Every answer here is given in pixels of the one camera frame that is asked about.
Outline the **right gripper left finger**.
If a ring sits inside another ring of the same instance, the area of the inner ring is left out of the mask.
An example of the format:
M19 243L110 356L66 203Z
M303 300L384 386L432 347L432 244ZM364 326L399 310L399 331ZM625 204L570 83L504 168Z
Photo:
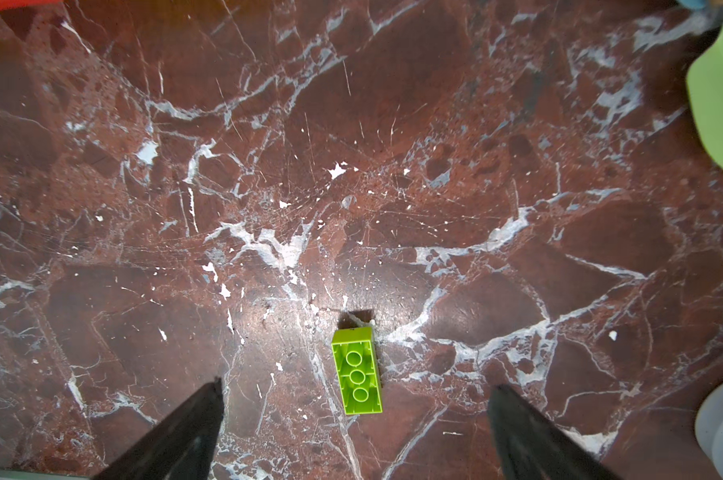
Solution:
M221 378L204 384L98 479L209 478L225 415Z

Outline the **green lego brick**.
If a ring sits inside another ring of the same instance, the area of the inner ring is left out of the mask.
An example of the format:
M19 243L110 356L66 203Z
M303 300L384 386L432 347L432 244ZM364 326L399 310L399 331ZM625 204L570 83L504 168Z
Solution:
M383 412L373 328L338 330L332 340L332 352L345 414Z

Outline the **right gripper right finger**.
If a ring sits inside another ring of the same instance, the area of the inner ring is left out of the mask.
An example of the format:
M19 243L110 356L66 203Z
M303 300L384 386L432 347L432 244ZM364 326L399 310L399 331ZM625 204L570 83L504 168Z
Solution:
M487 415L507 479L617 478L509 385L493 388Z

